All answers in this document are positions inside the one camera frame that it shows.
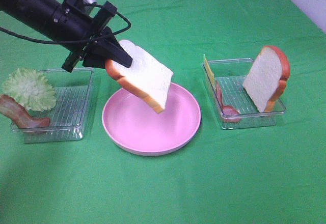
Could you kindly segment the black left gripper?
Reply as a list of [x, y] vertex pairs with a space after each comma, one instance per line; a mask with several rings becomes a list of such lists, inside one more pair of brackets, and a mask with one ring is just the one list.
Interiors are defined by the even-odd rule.
[[105, 61], [113, 60], [130, 68], [132, 57], [116, 40], [106, 25], [117, 15], [117, 8], [105, 2], [94, 17], [90, 17], [67, 3], [56, 7], [52, 17], [51, 36], [70, 51], [62, 68], [71, 72], [82, 60], [88, 68], [105, 69]]

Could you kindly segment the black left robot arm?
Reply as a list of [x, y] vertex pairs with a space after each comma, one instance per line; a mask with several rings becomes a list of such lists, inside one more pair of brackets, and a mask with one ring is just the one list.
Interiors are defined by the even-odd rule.
[[110, 2], [97, 0], [1, 0], [1, 10], [48, 38], [47, 41], [29, 38], [6, 29], [9, 35], [31, 42], [61, 45], [70, 51], [62, 69], [71, 72], [79, 61], [83, 66], [105, 68], [106, 60], [113, 60], [129, 68], [132, 57], [121, 47], [116, 32], [107, 26], [116, 15], [127, 26], [131, 24]]

